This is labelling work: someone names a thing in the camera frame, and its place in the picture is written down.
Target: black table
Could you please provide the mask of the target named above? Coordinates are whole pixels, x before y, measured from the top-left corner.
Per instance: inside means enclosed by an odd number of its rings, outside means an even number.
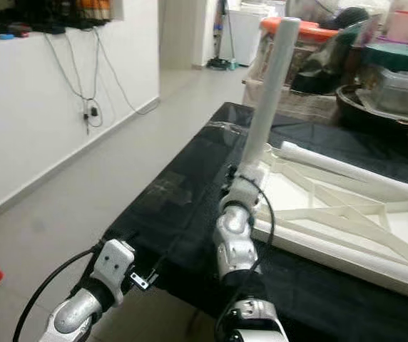
[[[214,317],[232,290],[218,282],[212,242],[220,187],[228,165],[240,160],[251,118],[251,108],[225,103],[104,234],[136,248],[137,273],[158,266],[158,288]],[[408,182],[407,146],[277,116],[270,144],[284,139]],[[262,269],[291,342],[408,341],[406,296],[280,249]]]

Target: gray tile floor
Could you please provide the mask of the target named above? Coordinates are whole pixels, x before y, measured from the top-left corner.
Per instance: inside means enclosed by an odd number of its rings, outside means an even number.
[[[107,226],[174,158],[225,101],[240,103],[246,69],[162,71],[160,106],[136,118],[0,216],[0,342],[36,287],[63,261],[98,241]],[[49,312],[75,284],[85,260],[45,290],[21,336],[37,341]],[[90,342],[211,341],[211,318],[164,291],[132,291],[92,331]]]

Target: orange lid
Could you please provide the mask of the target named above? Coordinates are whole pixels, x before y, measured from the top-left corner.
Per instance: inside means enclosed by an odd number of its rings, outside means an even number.
[[[282,18],[266,18],[261,21],[261,26],[271,34],[275,34],[278,24],[282,21]],[[335,36],[339,31],[327,30],[319,28],[318,23],[312,23],[311,21],[301,21],[299,27],[300,38],[314,39],[319,42],[327,41],[329,38]]]
[[[85,9],[110,9],[109,0],[81,0],[79,5]]]

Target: teal container lid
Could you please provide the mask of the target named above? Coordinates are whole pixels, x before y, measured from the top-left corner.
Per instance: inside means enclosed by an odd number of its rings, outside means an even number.
[[[408,71],[408,45],[406,44],[369,44],[362,53],[363,64],[383,66],[394,72]]]

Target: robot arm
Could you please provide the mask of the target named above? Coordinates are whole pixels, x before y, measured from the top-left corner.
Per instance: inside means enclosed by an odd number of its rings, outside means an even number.
[[[118,240],[104,244],[90,278],[70,299],[61,303],[49,316],[46,332],[39,342],[83,342],[88,338],[92,325],[110,307],[123,302],[122,283],[147,290],[155,280],[142,279],[133,272],[134,249]]]
[[[283,83],[291,62],[300,20],[284,18],[280,23],[270,57],[264,89],[248,133],[239,168],[228,173],[222,212],[217,221],[214,242],[217,246],[220,280],[239,289],[221,320],[224,342],[288,341],[275,307],[267,300],[262,283],[258,254],[250,238],[254,215],[269,170],[260,162],[275,115]]]
[[[279,25],[264,91],[250,126],[243,158],[239,168],[229,172],[225,196],[220,203],[222,214],[214,233],[220,280],[224,285],[238,288],[238,297],[222,315],[221,338],[218,339],[224,342],[288,341],[274,305],[267,300],[258,254],[250,234],[259,189],[268,174],[259,156],[267,142],[299,24],[299,19],[284,18]],[[134,250],[126,243],[106,242],[90,280],[51,314],[40,342],[85,341],[92,324],[111,306],[122,303],[121,285],[126,277],[130,286],[147,290],[156,274],[142,279],[132,272],[134,260]]]

